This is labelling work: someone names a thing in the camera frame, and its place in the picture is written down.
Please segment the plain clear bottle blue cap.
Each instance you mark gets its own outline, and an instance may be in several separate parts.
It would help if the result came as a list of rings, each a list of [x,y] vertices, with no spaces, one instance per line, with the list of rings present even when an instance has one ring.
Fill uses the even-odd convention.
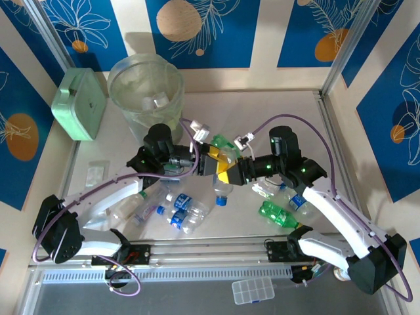
[[[221,207],[226,206],[229,194],[233,191],[232,184],[221,181],[217,175],[213,175],[213,189],[215,191],[215,204]]]

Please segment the aluminium side rail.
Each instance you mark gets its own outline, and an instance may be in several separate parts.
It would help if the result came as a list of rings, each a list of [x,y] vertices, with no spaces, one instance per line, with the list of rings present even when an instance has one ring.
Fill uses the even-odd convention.
[[[335,164],[335,185],[338,191],[343,193],[347,200],[351,202],[361,213],[368,219],[371,219],[369,211],[360,203],[360,198],[353,183],[349,168],[347,167],[347,159],[343,150],[342,138],[337,123],[337,118],[333,113],[332,105],[329,101],[325,101],[319,91],[314,92],[314,98],[317,103],[326,137],[330,143],[330,150],[334,158]]]

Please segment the clear compartment organizer box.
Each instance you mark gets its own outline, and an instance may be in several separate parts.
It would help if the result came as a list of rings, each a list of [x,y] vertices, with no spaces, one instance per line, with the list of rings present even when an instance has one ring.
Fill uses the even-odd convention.
[[[272,280],[269,277],[233,282],[232,293],[236,305],[259,303],[275,296]]]

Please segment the aluminium rail frame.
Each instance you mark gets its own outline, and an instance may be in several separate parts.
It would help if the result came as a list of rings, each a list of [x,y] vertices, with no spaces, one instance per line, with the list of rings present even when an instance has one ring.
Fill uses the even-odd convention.
[[[222,266],[233,263],[269,263],[264,241],[287,241],[285,236],[255,236],[239,238],[187,238],[173,240],[129,241],[116,229],[107,231],[84,230],[79,237],[70,236],[62,243],[63,252],[55,254],[58,244],[48,239],[35,246],[31,258],[35,263],[51,260],[56,264],[78,256],[91,257],[92,265],[107,265],[122,245],[148,244],[151,246],[148,266]]]

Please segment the clear bottle green cap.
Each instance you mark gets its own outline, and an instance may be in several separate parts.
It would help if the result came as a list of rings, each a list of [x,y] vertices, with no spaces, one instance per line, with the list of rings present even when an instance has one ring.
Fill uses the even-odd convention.
[[[277,196],[281,191],[285,189],[285,187],[286,185],[284,183],[272,184],[271,182],[263,180],[262,182],[256,182],[252,186],[252,190],[258,195],[266,199],[270,199],[274,196]]]
[[[129,215],[143,203],[148,197],[147,193],[141,191],[137,194],[133,194],[127,198],[116,203],[110,211],[110,214],[115,219],[127,219]]]

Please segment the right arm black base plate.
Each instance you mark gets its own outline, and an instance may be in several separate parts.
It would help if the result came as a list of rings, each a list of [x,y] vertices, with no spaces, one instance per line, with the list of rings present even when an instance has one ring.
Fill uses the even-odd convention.
[[[290,252],[286,241],[266,239],[264,248],[270,263],[313,263],[316,260],[311,256]]]

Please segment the aluminium frame post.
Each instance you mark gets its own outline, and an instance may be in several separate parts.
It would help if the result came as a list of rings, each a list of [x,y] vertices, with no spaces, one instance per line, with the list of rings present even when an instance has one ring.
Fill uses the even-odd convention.
[[[22,0],[22,2],[51,53],[55,57],[56,61],[60,64],[60,67],[65,72],[69,68],[74,68],[75,64],[69,52],[65,48],[60,36],[55,30],[40,1]]]
[[[358,42],[363,36],[371,18],[377,10],[381,0],[363,0],[360,11],[345,37],[345,40],[337,53],[336,59],[331,65],[331,69],[320,89],[320,97],[324,100],[334,88],[341,72],[347,65],[349,58],[352,56]]]

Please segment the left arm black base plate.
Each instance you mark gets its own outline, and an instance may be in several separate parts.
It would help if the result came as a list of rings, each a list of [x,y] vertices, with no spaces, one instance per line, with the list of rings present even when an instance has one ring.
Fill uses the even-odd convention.
[[[148,244],[130,243],[122,245],[111,258],[124,265],[149,265],[150,250],[151,246]]]

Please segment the mint green plastic box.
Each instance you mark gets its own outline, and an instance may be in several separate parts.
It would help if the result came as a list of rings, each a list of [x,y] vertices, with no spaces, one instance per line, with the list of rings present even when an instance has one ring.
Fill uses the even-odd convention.
[[[69,68],[53,98],[52,114],[74,141],[93,141],[106,108],[106,95],[90,68]]]

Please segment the clear bin with bag liner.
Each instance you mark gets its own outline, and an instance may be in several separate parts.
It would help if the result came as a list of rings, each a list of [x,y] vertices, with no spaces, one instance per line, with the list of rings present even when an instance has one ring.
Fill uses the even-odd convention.
[[[173,142],[180,142],[183,134],[180,119],[184,107],[184,78],[174,65],[157,54],[134,54],[113,66],[107,86],[110,98],[121,109],[139,144],[143,143],[148,129],[158,123],[168,125]],[[142,99],[160,92],[167,94],[168,105],[143,111]]]

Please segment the jar with orange lid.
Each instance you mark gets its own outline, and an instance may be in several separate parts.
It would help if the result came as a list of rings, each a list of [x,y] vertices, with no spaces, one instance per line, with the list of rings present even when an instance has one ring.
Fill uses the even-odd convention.
[[[339,281],[342,281],[342,282],[350,281],[349,275],[343,269],[340,269],[337,266],[333,268],[333,274]]]

